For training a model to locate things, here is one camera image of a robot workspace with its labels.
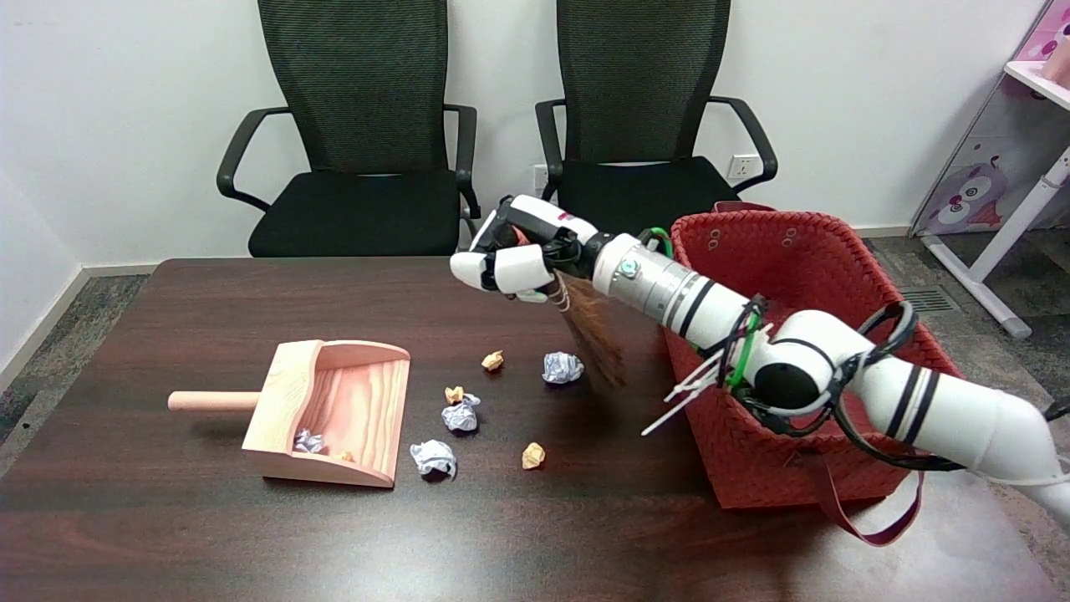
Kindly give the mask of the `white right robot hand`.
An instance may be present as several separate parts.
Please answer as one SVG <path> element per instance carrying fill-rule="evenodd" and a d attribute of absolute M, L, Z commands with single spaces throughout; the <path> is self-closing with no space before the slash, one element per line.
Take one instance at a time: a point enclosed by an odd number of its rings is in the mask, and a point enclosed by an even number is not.
<path fill-rule="evenodd" d="M 463 284 L 504 296 L 549 296 L 557 274 L 590 279 L 611 233 L 540 198 L 501 201 L 467 250 L 450 256 L 450 274 Z"/>

